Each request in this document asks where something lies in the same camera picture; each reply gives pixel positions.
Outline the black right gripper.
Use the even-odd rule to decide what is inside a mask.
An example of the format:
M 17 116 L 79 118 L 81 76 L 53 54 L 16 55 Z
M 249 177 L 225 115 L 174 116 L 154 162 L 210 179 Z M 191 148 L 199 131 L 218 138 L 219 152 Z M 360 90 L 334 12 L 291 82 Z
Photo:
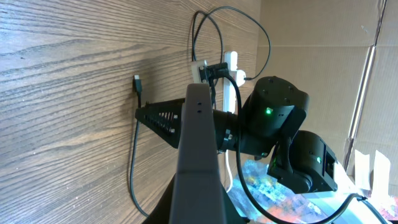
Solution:
M 184 98 L 146 103 L 138 108 L 135 118 L 173 148 L 178 148 L 181 135 L 181 115 Z M 231 112 L 213 110 L 216 148 L 219 153 L 237 151 L 238 115 Z

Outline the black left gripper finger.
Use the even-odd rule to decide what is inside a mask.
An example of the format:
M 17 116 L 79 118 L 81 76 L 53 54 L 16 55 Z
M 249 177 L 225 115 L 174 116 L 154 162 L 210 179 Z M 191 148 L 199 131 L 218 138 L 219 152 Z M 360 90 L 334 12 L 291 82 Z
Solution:
M 182 106 L 177 171 L 146 223 L 247 223 L 220 181 L 207 84 L 189 84 Z

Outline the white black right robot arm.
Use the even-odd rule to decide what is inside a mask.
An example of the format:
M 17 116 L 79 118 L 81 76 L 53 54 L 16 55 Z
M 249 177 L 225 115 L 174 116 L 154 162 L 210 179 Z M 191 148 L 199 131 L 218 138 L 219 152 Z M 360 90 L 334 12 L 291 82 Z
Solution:
M 334 192 L 336 157 L 320 136 L 301 130 L 308 95 L 278 77 L 257 81 L 237 114 L 214 110 L 210 87 L 192 83 L 185 98 L 138 108 L 136 119 L 179 150 L 178 172 L 218 176 L 216 155 L 227 150 L 269 157 L 268 175 L 296 194 Z

